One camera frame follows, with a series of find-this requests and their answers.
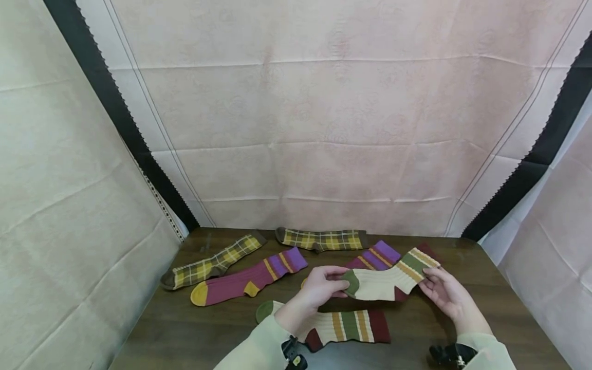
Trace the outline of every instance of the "cream striped sock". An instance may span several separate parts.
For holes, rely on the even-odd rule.
[[[411,249],[396,265],[384,271],[351,269],[343,274],[349,281],[345,293],[362,301],[404,301],[411,290],[425,278],[424,268],[440,263],[426,244]]]
[[[257,308],[257,322],[275,314],[283,305],[276,301],[263,303]],[[320,350],[329,342],[391,342],[387,321],[379,310],[317,313],[303,323],[295,337],[300,343],[306,344],[311,352]]]

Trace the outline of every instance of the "hand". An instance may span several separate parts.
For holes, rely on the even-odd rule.
[[[349,281],[341,280],[347,271],[348,268],[339,266],[315,267],[300,292],[275,313],[275,320],[285,330],[296,334],[302,322],[314,315],[329,298],[347,297],[343,290],[349,287]]]
[[[424,269],[420,289],[452,319],[457,334],[491,334],[489,324],[465,287],[443,268]]]

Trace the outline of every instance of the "table top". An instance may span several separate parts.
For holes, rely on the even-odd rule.
[[[196,229],[189,235],[172,267],[212,256],[248,230]],[[227,274],[255,265],[286,246],[272,231],[262,231],[269,241],[230,267]],[[485,315],[498,340],[506,344],[516,368],[569,369],[546,334],[482,248],[467,239],[369,235],[369,245],[383,240],[402,255],[423,242],[438,255],[442,266],[465,285]],[[135,328],[111,365],[112,370],[213,369],[256,326],[255,310],[265,301],[287,302],[300,288],[312,267],[345,265],[361,251],[323,252],[301,250],[308,267],[287,274],[253,298],[244,296],[209,307],[189,300],[193,287],[169,292],[157,287]],[[356,301],[335,298],[320,311],[353,311],[380,308],[391,335],[390,344],[355,341],[329,343],[316,353],[301,346],[311,369],[430,369],[430,345],[448,345],[456,338],[452,322],[415,288],[405,302]]]

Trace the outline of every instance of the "black fabric strip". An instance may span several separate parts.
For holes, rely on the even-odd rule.
[[[571,65],[549,120],[530,153],[520,162],[462,237],[478,241],[497,225],[543,177],[592,89],[592,34]]]
[[[189,207],[150,153],[76,2],[44,2],[113,124],[148,179],[189,231],[199,227]]]

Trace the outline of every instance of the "black watch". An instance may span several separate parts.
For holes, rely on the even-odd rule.
[[[286,361],[288,361],[288,367],[286,367],[287,370],[305,370],[308,368],[306,358],[296,352],[296,343],[298,342],[293,335],[290,335],[290,338],[282,343],[282,352],[284,353]]]
[[[438,365],[456,365],[457,369],[464,369],[470,360],[477,355],[473,348],[459,343],[454,343],[445,348],[440,346],[431,346],[430,354]]]

